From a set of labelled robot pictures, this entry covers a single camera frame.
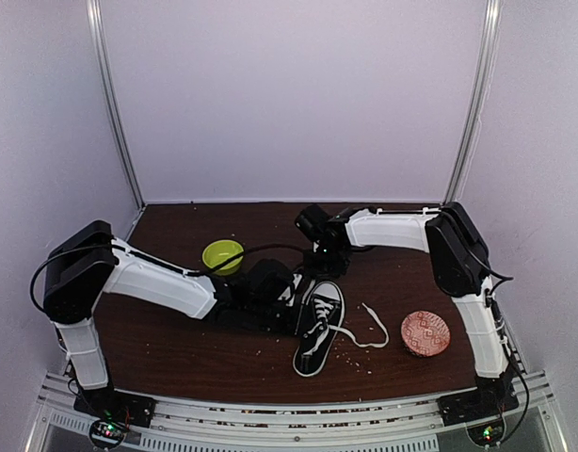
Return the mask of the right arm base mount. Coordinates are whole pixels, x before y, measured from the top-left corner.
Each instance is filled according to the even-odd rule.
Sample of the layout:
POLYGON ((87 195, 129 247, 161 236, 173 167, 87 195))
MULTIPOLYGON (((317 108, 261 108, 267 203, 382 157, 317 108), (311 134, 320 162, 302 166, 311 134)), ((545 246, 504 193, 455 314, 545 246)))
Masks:
POLYGON ((514 395, 499 398, 479 389, 444 395, 437 403, 446 427, 463 425, 468 439, 486 449, 500 445, 506 438, 505 414, 519 407, 514 395))

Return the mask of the white shoelace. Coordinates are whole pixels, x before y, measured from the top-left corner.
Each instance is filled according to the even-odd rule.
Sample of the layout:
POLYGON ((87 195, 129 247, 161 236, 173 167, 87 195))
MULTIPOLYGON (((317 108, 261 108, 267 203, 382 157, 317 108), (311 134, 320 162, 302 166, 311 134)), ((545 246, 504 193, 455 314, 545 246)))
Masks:
MULTIPOLYGON (((320 282, 322 281, 315 281, 301 274, 295 275, 296 292, 291 297, 290 305, 299 309, 297 328, 308 293, 315 284, 320 282)), ((364 299, 350 299, 340 284, 337 282, 336 284, 340 287, 344 296, 345 317, 330 347, 330 351, 333 350, 338 342, 343 341, 358 349, 384 348, 389 345, 389 328, 384 323, 374 304, 364 299)))

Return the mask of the black white canvas sneaker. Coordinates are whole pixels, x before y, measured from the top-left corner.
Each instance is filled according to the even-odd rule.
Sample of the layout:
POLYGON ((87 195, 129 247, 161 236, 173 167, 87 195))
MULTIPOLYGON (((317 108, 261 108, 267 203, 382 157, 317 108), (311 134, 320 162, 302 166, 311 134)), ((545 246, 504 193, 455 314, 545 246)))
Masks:
POLYGON ((340 287, 331 281, 318 282, 308 293, 301 311, 293 359, 296 373, 303 378, 318 375, 345 317, 345 300, 340 287))

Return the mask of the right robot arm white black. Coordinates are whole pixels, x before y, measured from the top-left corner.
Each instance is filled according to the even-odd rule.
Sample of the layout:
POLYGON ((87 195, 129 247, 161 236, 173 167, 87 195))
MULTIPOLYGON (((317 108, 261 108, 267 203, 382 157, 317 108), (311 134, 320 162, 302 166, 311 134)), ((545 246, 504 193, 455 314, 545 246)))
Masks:
POLYGON ((316 276, 345 275, 352 253, 360 249, 427 253, 435 284, 457 306, 474 353, 478 388, 471 408, 487 416, 506 401, 515 370, 494 287, 506 278, 491 269, 488 246, 460 203, 419 210, 347 208, 334 216, 312 204, 295 224, 313 243, 305 268, 316 276))

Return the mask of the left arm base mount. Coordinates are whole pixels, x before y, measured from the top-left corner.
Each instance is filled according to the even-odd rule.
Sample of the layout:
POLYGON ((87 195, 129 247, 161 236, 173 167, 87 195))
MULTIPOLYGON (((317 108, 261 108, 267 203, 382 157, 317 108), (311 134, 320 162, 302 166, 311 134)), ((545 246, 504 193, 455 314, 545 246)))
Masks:
POLYGON ((88 427, 88 439, 97 448, 110 450, 135 439, 137 428, 151 425, 155 404, 151 397, 115 392, 108 405, 96 398, 86 399, 78 395, 73 408, 94 417, 88 427))

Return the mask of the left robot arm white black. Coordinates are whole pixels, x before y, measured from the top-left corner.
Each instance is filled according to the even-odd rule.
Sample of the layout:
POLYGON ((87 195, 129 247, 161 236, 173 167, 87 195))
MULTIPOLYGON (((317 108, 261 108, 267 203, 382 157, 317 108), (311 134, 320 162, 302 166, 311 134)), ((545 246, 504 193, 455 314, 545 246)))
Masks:
POLYGON ((103 418, 117 416, 114 391, 93 320, 102 295, 148 301, 226 328, 292 334, 297 328, 297 287, 304 278, 275 259, 247 272, 219 276, 182 268, 115 237, 95 220, 51 251, 42 311, 61 336, 87 403, 103 418))

